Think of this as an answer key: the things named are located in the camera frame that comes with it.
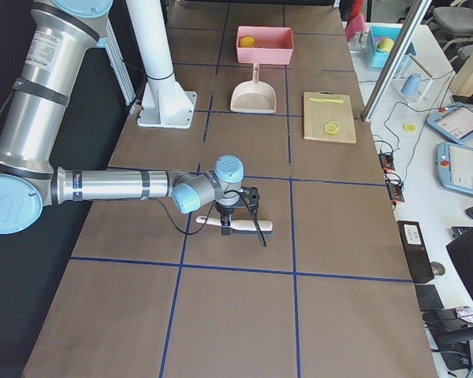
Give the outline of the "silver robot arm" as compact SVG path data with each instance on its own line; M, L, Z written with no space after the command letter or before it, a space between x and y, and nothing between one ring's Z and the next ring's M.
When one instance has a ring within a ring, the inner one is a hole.
M35 34L21 75L5 102L0 136L0 234L20 232L45 206L65 201L172 198L181 213L207 203L219 211L244 201L238 157L217 159L208 172L65 170L50 164L61 121L87 50L108 30L109 1L36 1Z

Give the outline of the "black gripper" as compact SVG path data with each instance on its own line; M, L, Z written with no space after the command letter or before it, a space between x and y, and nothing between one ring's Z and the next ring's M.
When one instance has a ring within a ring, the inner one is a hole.
M221 235L227 235L228 233L232 232L231 229L231 218L235 211L233 206L224 206L221 203L217 202L215 204L216 210L220 214L220 221L221 221Z

